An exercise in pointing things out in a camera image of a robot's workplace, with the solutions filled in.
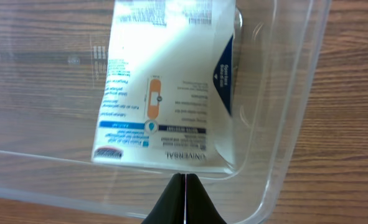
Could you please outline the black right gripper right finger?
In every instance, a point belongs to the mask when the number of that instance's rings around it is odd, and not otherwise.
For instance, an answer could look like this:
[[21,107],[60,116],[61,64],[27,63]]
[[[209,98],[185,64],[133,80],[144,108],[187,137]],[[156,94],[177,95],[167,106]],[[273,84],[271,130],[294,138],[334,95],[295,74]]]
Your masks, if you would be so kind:
[[226,224],[195,174],[186,175],[186,223]]

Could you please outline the white blue Hansaplast box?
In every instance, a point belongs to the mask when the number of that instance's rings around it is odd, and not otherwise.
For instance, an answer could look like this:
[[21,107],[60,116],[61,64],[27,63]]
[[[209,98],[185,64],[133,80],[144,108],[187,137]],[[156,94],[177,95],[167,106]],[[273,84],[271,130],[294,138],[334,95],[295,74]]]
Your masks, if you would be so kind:
[[117,1],[92,161],[230,173],[234,1]]

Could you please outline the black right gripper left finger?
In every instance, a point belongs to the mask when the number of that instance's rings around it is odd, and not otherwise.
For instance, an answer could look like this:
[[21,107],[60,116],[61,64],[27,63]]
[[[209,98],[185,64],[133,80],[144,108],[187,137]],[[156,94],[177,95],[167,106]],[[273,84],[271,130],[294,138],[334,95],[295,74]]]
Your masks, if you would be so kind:
[[142,224],[184,223],[184,174],[174,174]]

